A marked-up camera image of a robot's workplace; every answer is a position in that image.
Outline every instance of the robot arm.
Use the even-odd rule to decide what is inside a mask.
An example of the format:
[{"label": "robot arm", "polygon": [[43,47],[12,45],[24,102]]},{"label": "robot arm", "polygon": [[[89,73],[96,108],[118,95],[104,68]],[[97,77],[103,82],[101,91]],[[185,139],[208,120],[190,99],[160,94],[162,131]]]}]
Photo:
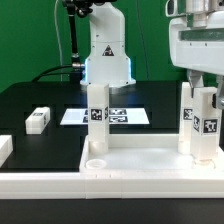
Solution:
[{"label": "robot arm", "polygon": [[191,86],[202,87],[204,72],[217,75],[215,105],[224,109],[224,1],[169,0],[166,15],[170,55],[175,66],[188,69]]},{"label": "robot arm", "polygon": [[77,50],[75,14],[89,14],[91,52],[85,61],[85,89],[91,83],[108,83],[112,93],[135,84],[131,77],[131,61],[125,53],[125,17],[111,2],[116,0],[64,0],[69,14],[73,67],[80,67]]}]

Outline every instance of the white pillar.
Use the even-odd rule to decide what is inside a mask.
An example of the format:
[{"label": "white pillar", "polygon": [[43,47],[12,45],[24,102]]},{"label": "white pillar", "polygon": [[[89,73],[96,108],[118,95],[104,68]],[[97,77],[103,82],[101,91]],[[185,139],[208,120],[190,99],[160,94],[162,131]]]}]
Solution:
[{"label": "white pillar", "polygon": [[109,139],[109,85],[89,85],[87,97],[89,150],[104,154],[108,151]]},{"label": "white pillar", "polygon": [[206,162],[218,155],[222,111],[212,106],[214,87],[195,88],[191,132],[191,154]]},{"label": "white pillar", "polygon": [[178,152],[190,154],[191,126],[193,116],[193,98],[191,97],[191,87],[188,82],[182,83],[181,111]]}]

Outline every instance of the green backdrop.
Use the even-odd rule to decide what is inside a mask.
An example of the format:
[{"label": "green backdrop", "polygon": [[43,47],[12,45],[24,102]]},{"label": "green backdrop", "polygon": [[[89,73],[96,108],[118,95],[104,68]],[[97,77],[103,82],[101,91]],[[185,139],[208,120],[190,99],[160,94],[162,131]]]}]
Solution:
[{"label": "green backdrop", "polygon": [[[55,1],[1,1],[0,92],[13,83],[30,81],[40,72],[60,64],[54,24]],[[147,80],[147,74],[149,80],[185,79],[185,70],[174,67],[170,60],[169,19],[165,16],[165,4],[166,0],[139,0],[138,8],[137,0],[118,0],[114,3],[126,17],[126,53],[132,59],[132,75],[136,80]],[[79,52],[85,58],[90,51],[89,21],[88,18],[78,18],[76,22]],[[63,61],[69,64],[69,23],[61,3],[58,24]]]}]

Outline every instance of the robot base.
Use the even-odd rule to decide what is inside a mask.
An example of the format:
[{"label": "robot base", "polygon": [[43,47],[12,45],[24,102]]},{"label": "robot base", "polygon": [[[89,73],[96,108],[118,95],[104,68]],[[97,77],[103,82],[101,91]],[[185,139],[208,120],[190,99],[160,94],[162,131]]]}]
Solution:
[{"label": "robot base", "polygon": [[[85,80],[82,80],[80,82],[80,85],[81,85],[81,90],[82,91],[87,91],[87,86],[89,85],[90,83],[87,83]],[[123,85],[123,86],[110,86],[109,88],[109,93],[110,94],[121,94],[121,93],[128,93],[128,92],[132,92],[135,90],[135,84],[136,84],[136,81],[134,79],[131,79],[131,81],[126,84],[126,85]]]}]

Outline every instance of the black table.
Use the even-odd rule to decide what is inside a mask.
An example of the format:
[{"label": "black table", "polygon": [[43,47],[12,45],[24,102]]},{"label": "black table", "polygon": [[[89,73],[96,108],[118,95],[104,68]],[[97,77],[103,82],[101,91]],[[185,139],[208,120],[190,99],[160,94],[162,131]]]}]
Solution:
[{"label": "black table", "polygon": [[[138,82],[128,93],[111,95],[110,107],[144,107],[150,124],[113,125],[110,133],[178,133],[180,87]],[[51,109],[50,123],[41,135],[26,135],[25,119],[43,106]],[[79,85],[18,83],[1,93],[0,135],[13,136],[14,151],[0,172],[78,172],[87,126],[61,126],[67,108],[87,108]],[[0,221],[211,224],[224,223],[223,210],[223,199],[0,200]]]}]

